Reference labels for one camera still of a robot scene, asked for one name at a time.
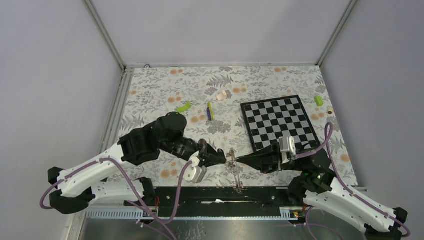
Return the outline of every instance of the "gray leaf pattern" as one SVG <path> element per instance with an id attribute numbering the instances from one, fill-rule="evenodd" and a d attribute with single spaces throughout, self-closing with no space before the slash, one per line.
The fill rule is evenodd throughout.
<path id="1" fill-rule="evenodd" d="M 218 101 L 225 91 L 228 98 Z M 187 118 L 184 135 L 198 141 L 206 139 L 215 149 L 228 152 L 234 148 L 237 157 L 253 152 L 240 104 L 271 98 L 299 95 L 313 128 L 322 142 L 324 126 L 334 124 L 330 140 L 337 169 L 346 184 L 358 185 L 337 119 L 327 113 L 332 107 L 325 83 L 317 66 L 287 67 L 173 67 L 136 68 L 120 121 L 118 136 L 155 121 L 186 103 L 191 108 L 182 113 Z M 317 107 L 314 97 L 321 96 L 324 105 Z M 206 108 L 212 105 L 214 121 L 208 121 Z M 162 152 L 158 160 L 128 169 L 131 179 L 150 178 L 155 186 L 176 186 L 186 162 Z M 298 171 L 262 174 L 237 164 L 244 186 L 288 186 Z M 121 174 L 109 182 L 125 181 Z M 227 164 L 209 167 L 201 183 L 184 182 L 189 187 L 235 186 L 234 175 Z"/>

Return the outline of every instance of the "metal frame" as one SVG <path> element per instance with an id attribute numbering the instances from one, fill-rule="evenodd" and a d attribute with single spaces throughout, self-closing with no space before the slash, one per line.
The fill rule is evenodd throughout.
<path id="1" fill-rule="evenodd" d="M 129 88 L 131 85 L 131 80 L 133 77 L 134 69 L 135 68 L 143 68 L 145 65 L 149 65 L 149 63 L 145 64 L 136 64 L 136 65 L 126 65 L 123 59 L 121 58 L 120 53 L 118 52 L 118 49 L 116 48 L 114 42 L 112 41 L 111 36 L 109 35 L 105 25 L 102 22 L 102 19 L 99 16 L 99 13 L 97 12 L 93 2 L 91 0 L 82 0 L 84 6 L 86 7 L 88 14 L 91 16 L 94 24 L 96 25 L 100 35 L 102 36 L 104 43 L 106 44 L 107 48 L 109 49 L 110 53 L 112 54 L 112 57 L 116 61 L 116 64 L 118 67 L 122 70 L 122 76 L 121 79 L 118 82 L 118 85 L 116 87 L 116 91 L 113 97 L 112 106 L 109 110 L 108 116 L 107 116 L 107 123 L 103 131 L 103 135 L 101 137 L 100 146 L 98 148 L 98 153 L 103 152 L 105 149 L 112 146 L 118 136 L 118 131 L 120 127 L 120 121 L 122 114 L 124 112 L 125 108 L 125 102 L 127 100 Z M 343 15 L 340 18 L 340 21 L 338 22 L 336 28 L 334 29 L 334 32 L 332 33 L 330 39 L 328 40 L 328 43 L 326 44 L 321 56 L 317 60 L 316 63 L 251 63 L 251 64 L 152 64 L 149 65 L 149 67 L 154 68 L 172 68 L 172 67 L 231 67 L 231 66 L 237 66 L 237 67 L 267 67 L 267 66 L 319 66 L 321 67 L 323 65 L 323 62 L 325 61 L 327 55 L 329 54 L 330 50 L 332 49 L 334 42 L 336 41 L 337 37 L 339 36 L 341 30 L 345 26 L 349 16 L 351 15 L 356 3 L 358 0 L 350 0 L 348 3 Z M 355 187 L 358 191 L 361 192 L 367 192 L 367 189 L 365 187 Z M 123 211 L 123 209 L 128 208 L 122 208 L 119 206 L 102 206 L 103 210 L 106 208 L 111 208 L 110 211 Z M 67 231 L 64 232 L 63 238 L 64 240 L 78 240 L 80 238 L 81 231 L 83 229 L 84 221 L 86 217 L 88 216 L 87 213 L 92 211 L 91 209 L 84 210 L 78 213 L 75 213 L 71 215 L 68 219 L 68 222 L 66 224 Z"/>
<path id="2" fill-rule="evenodd" d="M 122 60 L 121 55 L 119 54 L 117 50 L 117 47 L 115 46 L 111 36 L 106 30 L 106 27 L 103 24 L 102 19 L 99 16 L 99 13 L 94 7 L 93 2 L 91 0 L 82 0 L 82 2 L 84 3 L 84 6 L 87 8 L 88 14 L 90 14 L 93 20 L 93 23 L 95 24 L 98 31 L 100 32 L 100 35 L 104 40 L 104 43 L 106 44 L 107 48 L 109 48 L 109 51 L 112 54 L 113 58 L 115 59 L 116 64 L 118 64 L 121 71 L 125 70 L 126 68 L 125 62 Z"/>
<path id="3" fill-rule="evenodd" d="M 346 22 L 348 21 L 349 16 L 351 15 L 352 11 L 355 8 L 355 5 L 357 4 L 358 0 L 350 0 L 349 4 L 347 5 L 346 9 L 343 12 L 343 15 L 341 16 L 340 20 L 337 23 L 337 26 L 335 27 L 330 40 L 328 40 L 327 45 L 324 48 L 324 51 L 322 51 L 321 56 L 319 56 L 318 61 L 315 65 L 321 67 L 323 65 L 324 60 L 328 56 L 330 50 L 332 49 L 334 42 L 336 41 L 337 37 L 339 36 L 340 32 L 342 31 L 343 27 L 345 26 Z"/>

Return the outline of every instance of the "small block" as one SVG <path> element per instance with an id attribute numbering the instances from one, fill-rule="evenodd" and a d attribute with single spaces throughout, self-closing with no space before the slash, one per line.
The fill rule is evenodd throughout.
<path id="1" fill-rule="evenodd" d="M 315 97 L 315 103 L 318 107 L 321 107 L 322 105 L 324 105 L 323 99 L 320 96 Z"/>
<path id="2" fill-rule="evenodd" d="M 190 102 L 187 102 L 184 106 L 182 107 L 177 107 L 176 111 L 177 113 L 184 113 L 185 111 L 189 110 L 192 107 L 192 104 Z"/>

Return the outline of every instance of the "table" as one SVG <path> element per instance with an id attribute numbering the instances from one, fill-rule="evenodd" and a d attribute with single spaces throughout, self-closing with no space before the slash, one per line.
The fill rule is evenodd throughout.
<path id="1" fill-rule="evenodd" d="M 229 99 L 218 101 L 216 96 L 227 90 L 230 92 Z M 192 107 L 182 113 L 187 118 L 184 135 L 195 141 L 205 139 L 214 148 L 223 149 L 226 153 L 234 148 L 237 156 L 243 156 L 253 151 L 240 104 L 290 95 L 299 95 L 321 142 L 324 140 L 325 124 L 334 124 L 330 146 L 335 165 L 346 184 L 357 186 L 336 114 L 327 113 L 332 104 L 318 66 L 136 68 L 118 137 L 190 102 Z M 315 104 L 315 96 L 321 96 L 323 106 Z M 213 108 L 214 121 L 207 118 L 208 102 Z M 175 187 L 185 163 L 162 152 L 158 160 L 146 162 L 127 172 L 132 179 L 150 178 L 157 187 Z M 238 168 L 240 180 L 249 187 L 286 187 L 300 174 L 297 171 L 262 174 L 240 163 Z M 124 181 L 121 174 L 108 178 L 108 182 Z M 231 187 L 235 186 L 235 179 L 225 164 L 209 167 L 201 183 L 185 182 L 183 186 Z"/>

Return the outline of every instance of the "wire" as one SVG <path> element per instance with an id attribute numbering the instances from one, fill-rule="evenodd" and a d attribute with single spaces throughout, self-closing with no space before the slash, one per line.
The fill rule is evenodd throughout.
<path id="1" fill-rule="evenodd" d="M 297 156 L 297 158 L 305 158 L 305 156 L 306 157 L 309 157 L 309 156 L 311 156 L 311 155 L 313 155 L 313 154 L 315 154 L 315 153 L 317 153 L 319 150 L 321 150 L 322 149 L 322 146 L 325 144 L 326 145 L 326 147 L 327 147 L 327 154 L 328 154 L 328 158 L 330 159 L 330 161 L 331 161 L 331 166 L 332 166 L 332 168 L 333 168 L 333 170 L 334 170 L 334 173 L 335 173 L 335 176 L 336 176 L 336 178 L 337 178 L 337 180 L 338 180 L 338 182 L 343 186 L 343 188 L 344 189 L 346 189 L 352 196 L 355 196 L 355 198 L 357 198 L 358 200 L 360 200 L 362 203 L 364 203 L 365 205 L 367 205 L 368 207 L 370 207 L 370 208 L 372 208 L 373 210 L 375 210 L 375 211 L 377 211 L 378 213 L 380 213 L 380 214 L 382 214 L 383 216 L 385 216 L 386 218 L 389 218 L 389 219 L 391 219 L 391 220 L 393 220 L 394 222 L 396 222 L 397 224 L 399 224 L 402 228 L 404 228 L 405 230 L 406 230 L 406 234 L 403 234 L 402 235 L 402 238 L 407 238 L 407 237 L 409 237 L 410 235 L 411 235 L 411 231 L 410 231 L 410 229 L 405 225 L 405 224 L 403 224 L 401 221 L 399 221 L 398 219 L 396 219 L 395 217 L 392 217 L 391 215 L 389 215 L 387 212 L 384 212 L 384 211 L 382 211 L 382 210 L 380 210 L 379 208 L 377 208 L 377 207 L 375 207 L 374 205 L 372 205 L 371 203 L 369 203 L 368 201 L 366 201 L 365 199 L 363 199 L 362 197 L 360 197 L 360 196 L 358 196 L 357 194 L 355 194 L 344 182 L 343 182 L 343 180 L 342 180 L 342 178 L 340 177 L 340 175 L 339 175 L 339 172 L 337 172 L 337 168 L 336 168 L 336 164 L 334 163 L 334 160 L 333 160 L 333 156 L 332 156 L 332 153 L 331 153 L 331 149 L 330 149 L 330 144 L 329 144 L 329 141 L 330 141 L 330 138 L 331 138 L 331 135 L 332 135 L 332 133 L 333 133 L 333 128 L 334 128 L 334 126 L 333 126 L 333 124 L 331 123 L 331 122 L 327 122 L 327 124 L 325 125 L 325 128 L 324 128 L 324 136 L 325 136 L 325 140 L 324 140 L 324 142 L 323 142 L 323 144 L 321 145 L 321 146 L 319 146 L 317 149 L 315 149 L 315 150 L 313 150 L 313 151 L 310 151 L 310 152 L 305 152 L 305 153 L 302 153 L 302 154 L 299 154 L 298 156 Z M 311 223 L 308 223 L 308 216 L 309 216 L 309 214 L 310 214 L 310 210 L 312 209 L 312 207 L 308 210 L 308 212 L 307 212 L 307 214 L 306 214 L 306 226 L 308 226 L 308 230 L 309 230 L 309 233 L 312 235 L 312 237 L 315 239 L 315 240 L 317 240 L 317 238 L 315 237 L 315 235 L 312 233 L 312 231 L 311 231 L 311 229 L 310 229 L 310 227 L 309 227 L 309 224 L 311 224 Z"/>
<path id="2" fill-rule="evenodd" d="M 135 196 L 137 197 L 137 199 L 138 199 L 138 201 L 141 203 L 141 205 L 143 206 L 143 207 L 141 207 L 141 206 L 138 206 L 137 204 L 135 204 L 134 202 L 132 202 L 132 201 L 128 201 L 130 204 L 132 204 L 132 205 L 134 205 L 135 207 L 137 207 L 137 208 L 139 208 L 139 209 L 141 209 L 141 210 L 143 210 L 143 211 L 145 211 L 145 212 L 147 212 L 150 216 L 152 216 L 153 217 L 153 219 L 155 219 L 156 221 L 158 221 L 160 224 L 162 224 L 163 225 L 163 227 L 172 235 L 172 238 L 169 238 L 169 236 L 167 236 L 165 233 L 163 233 L 162 231 L 160 231 L 160 230 L 158 230 L 158 229 L 156 229 L 156 228 L 154 228 L 154 227 L 152 227 L 152 226 L 148 226 L 148 225 L 145 225 L 145 226 L 148 226 L 147 228 L 149 228 L 149 229 L 153 229 L 153 230 L 155 230 L 156 232 L 158 232 L 158 233 L 160 233 L 160 234 L 162 234 L 162 235 L 164 235 L 164 236 L 166 236 L 168 239 L 177 239 L 177 237 L 174 235 L 174 233 L 169 229 L 169 227 L 168 226 L 166 226 L 166 224 L 169 224 L 170 222 L 172 222 L 172 220 L 174 219 L 174 217 L 176 216 L 176 214 L 177 214 L 177 208 L 178 208 L 178 205 L 179 205 L 179 201 L 180 201 L 180 194 L 181 194 L 181 186 L 182 186 L 182 183 L 183 183 L 183 176 L 184 176 L 184 173 L 186 172 L 186 170 L 187 170 L 187 168 L 192 164 L 192 162 L 191 161 L 188 161 L 185 165 L 184 165 L 184 167 L 182 168 L 182 170 L 181 170 L 181 174 L 180 174 L 180 178 L 179 178 L 179 180 L 178 180 L 178 186 L 177 186 L 177 189 L 176 189 L 176 196 L 175 196 L 175 205 L 174 205 L 174 209 L 173 209 L 173 211 L 172 211 L 172 215 L 171 215 L 171 217 L 169 218 L 169 219 L 167 219 L 167 220 L 161 220 L 159 217 L 157 217 L 155 214 L 153 214 L 153 212 L 149 209 L 149 207 L 146 205 L 146 203 L 143 201 L 143 199 L 142 199 L 142 197 L 140 196 L 140 194 L 138 193 L 138 191 L 136 190 L 136 187 L 134 186 L 134 184 L 132 183 L 132 181 L 131 181 L 131 179 L 130 179 L 130 177 L 128 176 L 128 174 L 125 172 L 125 170 L 122 168 L 122 166 L 116 161 L 116 160 L 114 160 L 114 159 L 112 159 L 112 158 L 102 158 L 102 159 L 100 159 L 100 164 L 102 164 L 103 162 L 106 162 L 106 161 L 109 161 L 109 162 L 112 162 L 117 168 L 118 168 L 118 170 L 122 173 L 122 175 L 123 175 L 123 177 L 125 178 L 125 180 L 128 182 L 128 184 L 129 184 L 129 186 L 130 186 L 130 188 L 131 188 L 131 190 L 134 192 L 134 194 L 135 194 Z M 44 192 L 44 194 L 42 195 L 42 197 L 41 197 L 41 199 L 40 199 L 40 202 L 39 202 L 39 205 L 40 205 L 40 207 L 42 208 L 42 209 L 45 209 L 45 210 L 51 210 L 51 209 L 53 209 L 53 207 L 51 207 L 51 206 L 46 206 L 46 205 L 44 205 L 44 200 L 46 199 L 46 197 L 47 197 L 47 195 L 50 193 L 50 191 L 52 191 L 55 187 L 57 187 L 59 184 L 61 184 L 61 183 L 63 183 L 63 182 L 65 182 L 65 181 L 67 181 L 69 178 L 71 178 L 72 176 L 74 176 L 74 175 L 76 175 L 77 173 L 79 173 L 79 172 L 81 172 L 82 170 L 85 170 L 85 169 L 87 169 L 87 168 L 89 168 L 89 167 L 91 167 L 91 166 L 93 166 L 93 165 L 96 165 L 96 164 L 98 164 L 98 162 L 97 161 L 92 161 L 92 162 L 90 162 L 90 163 L 88 163 L 88 164 L 86 164 L 86 165 L 84 165 L 84 166 L 82 166 L 82 167 L 80 167 L 80 168 L 78 168 L 77 170 L 75 170 L 75 171 L 73 171 L 73 172 L 71 172 L 70 174 L 68 174 L 68 175 L 66 175 L 64 178 L 65 179 L 61 179 L 61 180 L 59 180 L 59 181 L 57 181 L 56 183 L 54 183 L 53 185 L 51 185 L 45 192 Z M 159 201 L 160 201 L 160 198 L 158 197 L 157 198 L 158 199 L 158 202 L 156 203 L 156 212 L 157 212 L 157 206 L 159 205 Z"/>
<path id="3" fill-rule="evenodd" d="M 172 235 L 173 239 L 177 239 L 177 237 L 174 235 L 174 233 L 169 229 L 169 227 L 167 226 L 167 224 L 169 224 L 170 222 L 172 222 L 172 220 L 174 219 L 175 215 L 177 214 L 177 208 L 178 208 L 178 203 L 180 201 L 180 194 L 181 194 L 181 185 L 183 183 L 183 176 L 184 173 L 186 172 L 187 168 L 192 164 L 192 161 L 188 161 L 184 167 L 181 170 L 180 173 L 180 177 L 178 179 L 178 186 L 176 189 L 176 196 L 175 196 L 175 205 L 174 205 L 174 209 L 172 211 L 172 215 L 169 219 L 167 220 L 162 220 L 160 219 L 158 216 L 156 216 L 155 214 L 153 214 L 153 212 L 149 209 L 149 207 L 147 206 L 147 204 L 143 201 L 142 197 L 140 196 L 140 194 L 138 193 L 138 191 L 136 190 L 136 187 L 134 186 L 134 184 L 132 183 L 130 177 L 128 176 L 128 174 L 125 172 L 125 170 L 122 168 L 122 166 L 114 159 L 112 158 L 102 158 L 100 159 L 100 162 L 112 162 L 113 164 L 115 164 L 115 166 L 119 169 L 119 171 L 122 173 L 123 177 L 125 178 L 125 180 L 128 182 L 129 187 L 132 189 L 132 191 L 134 192 L 135 196 L 137 197 L 138 201 L 140 202 L 140 204 L 143 206 L 140 207 L 137 204 L 135 204 L 132 201 L 127 201 L 128 203 L 132 204 L 133 206 L 142 209 L 143 211 L 147 212 L 153 219 L 155 219 L 156 221 L 158 221 L 160 224 L 162 224 L 162 226 Z"/>
<path id="4" fill-rule="evenodd" d="M 84 169 L 87 169 L 87 168 L 89 168 L 89 167 L 91 167 L 91 166 L 93 166 L 93 165 L 96 165 L 97 164 L 97 162 L 96 161 L 92 161 L 92 162 L 89 162 L 89 163 L 87 163 L 86 165 L 84 165 L 84 166 L 82 166 L 82 167 L 80 167 L 80 168 L 78 168 L 77 170 L 75 170 L 75 171 L 73 171 L 73 172 L 71 172 L 70 174 L 68 174 L 68 175 L 66 175 L 65 176 L 65 179 L 63 180 L 63 179 L 61 179 L 61 180 L 59 180 L 59 181 L 57 181 L 57 182 L 55 182 L 53 185 L 51 185 L 45 192 L 44 192 L 44 194 L 41 196 L 41 199 L 40 199 L 40 202 L 39 202 L 39 205 L 40 205 L 40 207 L 42 208 L 42 209 L 46 209 L 46 210 L 50 210 L 50 209 L 53 209 L 53 207 L 51 207 L 51 206 L 46 206 L 46 205 L 44 205 L 44 200 L 46 199 L 46 197 L 47 197 L 47 195 L 54 189 L 54 188 L 56 188 L 59 184 L 61 184 L 61 183 L 63 183 L 63 182 L 65 182 L 65 181 L 67 181 L 69 178 L 71 178 L 72 176 L 74 176 L 75 174 L 77 174 L 77 173 L 79 173 L 79 172 L 81 172 L 82 170 L 84 170 Z"/>
<path id="5" fill-rule="evenodd" d="M 169 237 L 166 233 L 164 233 L 163 231 L 161 231 L 161 230 L 159 230 L 159 229 L 157 229 L 157 228 L 154 228 L 154 227 L 152 227 L 152 226 L 149 226 L 148 224 L 144 224 L 144 223 L 139 222 L 139 221 L 137 221 L 135 224 L 140 224 L 142 228 L 146 227 L 146 228 L 148 228 L 148 229 L 151 229 L 151 230 L 153 230 L 153 231 L 156 231 L 157 233 L 159 233 L 159 234 L 163 235 L 165 238 L 167 238 L 167 239 L 169 239 L 169 240 L 173 240 L 172 238 L 170 238 L 170 237 Z"/>

